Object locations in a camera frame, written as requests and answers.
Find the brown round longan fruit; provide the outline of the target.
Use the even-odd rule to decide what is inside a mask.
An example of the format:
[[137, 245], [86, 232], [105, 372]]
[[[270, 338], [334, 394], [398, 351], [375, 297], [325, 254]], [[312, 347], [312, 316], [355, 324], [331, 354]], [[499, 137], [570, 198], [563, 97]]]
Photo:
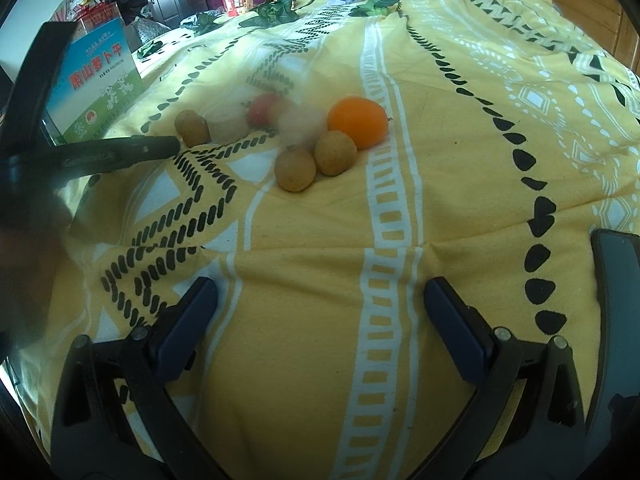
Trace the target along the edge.
[[317, 174], [314, 158], [304, 148], [290, 146], [282, 151], [274, 163], [277, 184], [285, 191], [298, 193], [306, 190]]

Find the pale taro chunk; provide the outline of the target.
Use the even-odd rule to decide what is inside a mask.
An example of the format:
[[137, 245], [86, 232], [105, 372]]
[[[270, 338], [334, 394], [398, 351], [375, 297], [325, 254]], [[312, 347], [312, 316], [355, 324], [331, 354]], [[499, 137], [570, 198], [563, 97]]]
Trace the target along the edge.
[[217, 107], [205, 114], [210, 140], [215, 144], [229, 144], [239, 141], [250, 132], [245, 110], [231, 104]]
[[274, 114], [274, 128], [284, 148], [312, 151], [322, 133], [328, 130], [326, 112], [314, 105], [283, 105]]

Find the blue green carton box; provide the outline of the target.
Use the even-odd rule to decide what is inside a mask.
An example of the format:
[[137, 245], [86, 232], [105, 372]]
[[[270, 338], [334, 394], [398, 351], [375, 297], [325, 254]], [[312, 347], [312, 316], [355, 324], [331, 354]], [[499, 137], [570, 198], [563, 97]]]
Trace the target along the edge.
[[121, 18], [72, 41], [46, 107], [55, 145], [104, 138], [143, 91]]

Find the brown round fruit left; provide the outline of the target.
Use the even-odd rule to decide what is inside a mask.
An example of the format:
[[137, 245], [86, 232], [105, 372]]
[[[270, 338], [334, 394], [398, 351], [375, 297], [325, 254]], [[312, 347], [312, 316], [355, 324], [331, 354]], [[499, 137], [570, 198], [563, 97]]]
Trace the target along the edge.
[[210, 141], [206, 119], [194, 110], [180, 112], [175, 118], [175, 129], [187, 148], [194, 148]]

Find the green leaf vegetable far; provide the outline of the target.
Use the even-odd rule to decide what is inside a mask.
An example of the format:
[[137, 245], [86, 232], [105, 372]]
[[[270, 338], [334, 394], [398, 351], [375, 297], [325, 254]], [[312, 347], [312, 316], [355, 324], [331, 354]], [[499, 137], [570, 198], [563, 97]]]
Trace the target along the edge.
[[150, 40], [146, 44], [142, 44], [142, 46], [136, 51], [137, 58], [139, 60], [148, 58], [153, 53], [159, 51], [163, 46], [164, 43], [162, 40]]

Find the green leaf vegetable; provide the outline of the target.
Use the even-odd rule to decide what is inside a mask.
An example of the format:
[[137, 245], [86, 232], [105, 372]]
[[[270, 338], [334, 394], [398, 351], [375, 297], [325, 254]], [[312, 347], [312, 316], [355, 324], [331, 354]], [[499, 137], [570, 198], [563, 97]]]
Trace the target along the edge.
[[395, 12], [400, 5], [400, 0], [367, 0], [363, 4], [354, 6], [349, 11], [353, 18], [370, 18], [371, 16], [386, 16]]
[[243, 28], [271, 28], [290, 24], [299, 19], [294, 9], [295, 0], [265, 0], [255, 10], [254, 15], [242, 22]]
[[198, 12], [184, 18], [180, 22], [180, 27], [190, 30], [194, 36], [202, 36], [220, 27], [216, 22], [217, 18], [219, 18], [217, 11]]
[[136, 51], [137, 58], [139, 60], [148, 58], [153, 53], [159, 51], [163, 46], [164, 43], [162, 40], [150, 40], [146, 44], [142, 44], [142, 46]]

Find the green leaf vegetable left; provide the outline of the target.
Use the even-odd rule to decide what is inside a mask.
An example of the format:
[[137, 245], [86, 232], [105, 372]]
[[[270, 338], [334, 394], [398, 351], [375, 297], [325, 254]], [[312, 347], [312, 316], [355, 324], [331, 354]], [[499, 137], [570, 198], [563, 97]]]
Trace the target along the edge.
[[202, 36], [220, 27], [216, 22], [217, 18], [219, 18], [217, 11], [198, 12], [184, 18], [180, 22], [180, 27], [190, 30], [194, 36]]

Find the red tomato fruit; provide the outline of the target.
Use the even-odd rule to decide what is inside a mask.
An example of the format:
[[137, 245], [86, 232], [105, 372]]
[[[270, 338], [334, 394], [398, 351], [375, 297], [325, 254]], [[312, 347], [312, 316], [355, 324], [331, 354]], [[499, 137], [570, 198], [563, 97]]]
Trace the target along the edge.
[[280, 96], [265, 93], [255, 98], [247, 110], [247, 120], [252, 126], [267, 127], [270, 125], [270, 110], [278, 104]]

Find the red instant noodle cup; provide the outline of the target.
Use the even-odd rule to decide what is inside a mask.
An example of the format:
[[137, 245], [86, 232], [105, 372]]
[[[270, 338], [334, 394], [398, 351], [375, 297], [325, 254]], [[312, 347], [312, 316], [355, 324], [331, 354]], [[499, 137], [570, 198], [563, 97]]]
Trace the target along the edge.
[[254, 8], [254, 0], [221, 0], [226, 12], [232, 18]]

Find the green leaf vegetable middle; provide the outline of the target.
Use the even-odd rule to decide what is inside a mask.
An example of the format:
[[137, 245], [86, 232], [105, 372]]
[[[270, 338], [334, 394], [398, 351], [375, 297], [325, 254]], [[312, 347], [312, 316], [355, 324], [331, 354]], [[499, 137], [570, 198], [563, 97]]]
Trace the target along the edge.
[[271, 28], [290, 24], [299, 19], [294, 9], [295, 0], [265, 0], [255, 10], [254, 15], [242, 22], [243, 28]]

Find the brown round fruit middle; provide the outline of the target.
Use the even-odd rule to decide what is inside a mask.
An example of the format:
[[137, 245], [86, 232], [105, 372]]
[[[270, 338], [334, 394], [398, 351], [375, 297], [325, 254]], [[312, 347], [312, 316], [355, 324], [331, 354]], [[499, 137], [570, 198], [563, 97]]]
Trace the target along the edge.
[[314, 147], [314, 160], [322, 174], [335, 177], [355, 165], [357, 147], [344, 132], [331, 130], [322, 133]]

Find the yellow patterned bed sheet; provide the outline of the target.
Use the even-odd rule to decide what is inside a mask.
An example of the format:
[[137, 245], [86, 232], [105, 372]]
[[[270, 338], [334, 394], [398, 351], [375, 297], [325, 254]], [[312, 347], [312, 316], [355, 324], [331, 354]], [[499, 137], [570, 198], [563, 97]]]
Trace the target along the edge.
[[427, 321], [444, 276], [491, 325], [563, 336], [597, 383], [597, 228], [639, 229], [639, 78], [549, 0], [400, 0], [353, 18], [229, 22], [148, 67], [112, 136], [269, 91], [327, 112], [360, 96], [385, 139], [336, 177], [279, 188], [277, 130], [81, 180], [40, 341], [11, 362], [42, 444], [66, 352], [152, 323], [201, 276], [220, 309], [169, 393], [237, 479], [400, 479], [471, 387]]

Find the orange fruit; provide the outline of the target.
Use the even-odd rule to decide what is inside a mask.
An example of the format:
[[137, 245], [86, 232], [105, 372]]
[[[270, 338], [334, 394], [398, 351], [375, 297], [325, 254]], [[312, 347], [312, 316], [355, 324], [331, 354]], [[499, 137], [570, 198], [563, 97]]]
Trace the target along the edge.
[[328, 114], [330, 130], [349, 136], [358, 150], [381, 143], [388, 131], [388, 117], [382, 105], [360, 96], [337, 101]]

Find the green leaf vegetable right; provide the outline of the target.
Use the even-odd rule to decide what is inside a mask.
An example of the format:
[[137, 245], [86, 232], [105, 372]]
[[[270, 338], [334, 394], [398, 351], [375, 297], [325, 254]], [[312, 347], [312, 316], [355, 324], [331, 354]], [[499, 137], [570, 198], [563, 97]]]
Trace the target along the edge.
[[353, 18], [370, 18], [371, 16], [386, 16], [395, 12], [400, 5], [400, 0], [367, 0], [363, 4], [354, 6], [349, 11]]

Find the wooden headboard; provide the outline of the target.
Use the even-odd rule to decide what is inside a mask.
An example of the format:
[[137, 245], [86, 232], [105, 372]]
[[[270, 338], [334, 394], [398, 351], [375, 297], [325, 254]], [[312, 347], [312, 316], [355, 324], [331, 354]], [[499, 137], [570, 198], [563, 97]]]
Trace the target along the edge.
[[552, 1], [564, 18], [579, 26], [634, 73], [639, 73], [639, 34], [618, 0]]

